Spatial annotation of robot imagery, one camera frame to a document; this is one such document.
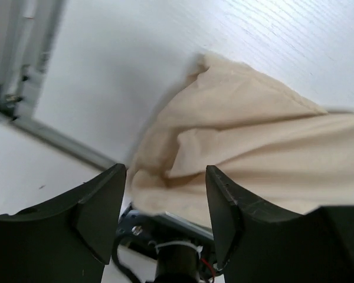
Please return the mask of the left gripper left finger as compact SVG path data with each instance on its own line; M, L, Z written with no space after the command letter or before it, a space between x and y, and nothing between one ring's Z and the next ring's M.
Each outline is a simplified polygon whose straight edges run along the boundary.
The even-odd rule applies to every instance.
M0 282L100 282L110 262L126 168L15 215L0 215Z

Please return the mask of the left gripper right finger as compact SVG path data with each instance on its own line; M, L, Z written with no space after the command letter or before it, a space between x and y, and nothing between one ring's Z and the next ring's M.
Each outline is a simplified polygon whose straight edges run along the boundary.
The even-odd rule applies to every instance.
M207 167L205 182L226 282L354 282L354 206L294 213L215 166Z

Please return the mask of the beige trousers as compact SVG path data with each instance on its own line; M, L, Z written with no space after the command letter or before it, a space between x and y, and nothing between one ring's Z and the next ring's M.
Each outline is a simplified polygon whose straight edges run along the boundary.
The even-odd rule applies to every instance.
M354 111L324 108L216 54L147 129L127 174L142 212L210 226L205 171L297 213L354 204Z

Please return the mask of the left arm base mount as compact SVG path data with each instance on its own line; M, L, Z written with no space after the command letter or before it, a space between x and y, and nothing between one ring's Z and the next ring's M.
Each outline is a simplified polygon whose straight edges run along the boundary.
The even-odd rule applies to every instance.
M112 261L130 282L140 282L120 260L120 246L156 261L154 282L215 282L222 275L211 229L169 212L150 216L129 205L119 218Z

